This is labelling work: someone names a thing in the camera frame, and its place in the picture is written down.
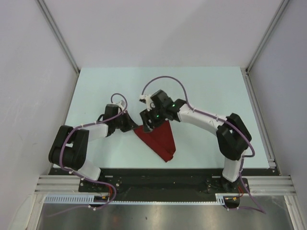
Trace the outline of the red cloth napkin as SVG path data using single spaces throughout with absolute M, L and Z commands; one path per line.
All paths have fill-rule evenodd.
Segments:
M 161 126 L 152 132 L 145 133 L 143 126 L 134 130 L 136 136 L 153 150 L 164 162 L 172 160 L 176 145 L 169 121 L 165 121 Z

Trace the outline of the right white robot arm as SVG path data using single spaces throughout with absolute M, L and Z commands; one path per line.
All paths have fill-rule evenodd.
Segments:
M 243 155 L 251 141 L 251 135 L 240 116 L 232 113 L 230 116 L 218 117 L 197 110 L 187 100 L 173 101 L 163 90 L 143 94 L 139 101 L 146 104 L 146 109 L 140 112 L 145 133 L 154 131 L 169 120 L 188 123 L 215 135 L 224 156 L 221 186 L 226 192 L 238 188 Z

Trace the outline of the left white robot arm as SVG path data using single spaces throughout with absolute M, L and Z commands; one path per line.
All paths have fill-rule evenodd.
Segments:
M 102 191 L 106 180 L 100 176 L 101 169 L 86 159 L 88 143 L 109 137 L 117 129 L 122 132 L 136 129 L 138 125 L 131 119 L 126 108 L 127 104 L 123 100 L 107 104 L 105 112 L 99 116 L 102 121 L 98 120 L 92 126 L 82 126 L 73 134 L 73 127 L 62 125 L 50 149 L 49 162 L 90 179 L 89 186 L 97 192 Z

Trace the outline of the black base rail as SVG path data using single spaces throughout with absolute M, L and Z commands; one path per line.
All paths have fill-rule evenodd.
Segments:
M 103 169 L 99 180 L 103 183 L 82 180 L 85 191 L 107 193 L 114 187 L 114 198 L 140 195 L 159 199 L 217 193 L 240 196 L 249 191 L 247 179 L 227 182 L 221 169 Z

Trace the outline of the left aluminium frame post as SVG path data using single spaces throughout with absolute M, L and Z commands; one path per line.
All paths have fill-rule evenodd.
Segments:
M 56 41 L 58 42 L 63 54 L 65 55 L 65 57 L 67 58 L 70 66 L 72 67 L 72 69 L 74 70 L 74 72 L 77 74 L 77 76 L 80 74 L 81 70 L 77 65 L 77 62 L 75 60 L 75 58 L 72 55 L 72 52 L 67 44 L 67 42 L 65 41 L 64 36 L 62 35 L 62 32 L 60 31 L 55 18 L 53 17 L 48 5 L 46 4 L 46 2 L 44 0 L 35 0 L 35 2 L 38 5 L 38 8 L 40 9 L 40 11 L 42 12 L 43 17 L 45 18 L 48 26 L 50 27 Z

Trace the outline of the aluminium frame post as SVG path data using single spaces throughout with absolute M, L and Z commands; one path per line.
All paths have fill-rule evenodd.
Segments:
M 245 72 L 249 74 L 255 65 L 256 61 L 260 57 L 262 51 L 264 50 L 266 44 L 268 43 L 270 37 L 272 36 L 274 30 L 276 29 L 278 23 L 280 22 L 281 18 L 283 17 L 284 13 L 287 10 L 287 7 L 291 0 L 282 0 L 279 4 L 272 20 L 270 21 L 264 35 L 262 36 L 260 43 L 258 44 L 254 54 L 252 55 L 251 60 L 249 61 L 248 65 L 245 67 Z
M 67 44 L 67 42 L 65 41 L 64 36 L 62 35 L 62 32 L 60 31 L 55 18 L 53 17 L 48 5 L 46 4 L 46 2 L 44 0 L 35 0 L 35 2 L 38 5 L 38 8 L 40 9 L 40 11 L 42 12 L 43 17 L 45 18 L 48 26 L 50 27 L 56 41 L 58 42 L 63 54 L 65 55 L 65 57 L 67 58 L 70 66 L 72 67 L 72 69 L 74 70 L 74 72 L 77 74 L 77 76 L 80 74 L 81 70 L 77 65 L 77 62 L 75 60 L 75 58 L 72 55 L 72 52 Z

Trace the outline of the aluminium front frame rail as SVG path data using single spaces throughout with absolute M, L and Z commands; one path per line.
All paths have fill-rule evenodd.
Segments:
M 254 196 L 294 196 L 296 191 L 290 176 L 247 176 L 247 187 Z M 41 175 L 36 194 L 104 194 L 85 191 L 83 181 L 73 175 Z

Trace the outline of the right aluminium frame post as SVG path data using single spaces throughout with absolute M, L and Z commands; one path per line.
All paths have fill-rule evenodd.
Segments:
M 260 57 L 262 51 L 264 50 L 266 44 L 268 43 L 270 37 L 272 36 L 274 30 L 276 29 L 278 23 L 280 22 L 281 18 L 283 17 L 284 13 L 287 10 L 287 7 L 291 0 L 282 0 L 279 4 L 272 20 L 270 21 L 264 35 L 262 36 L 260 43 L 258 44 L 254 54 L 252 55 L 251 60 L 249 61 L 248 65 L 245 67 L 245 72 L 249 74 L 255 65 L 256 61 Z

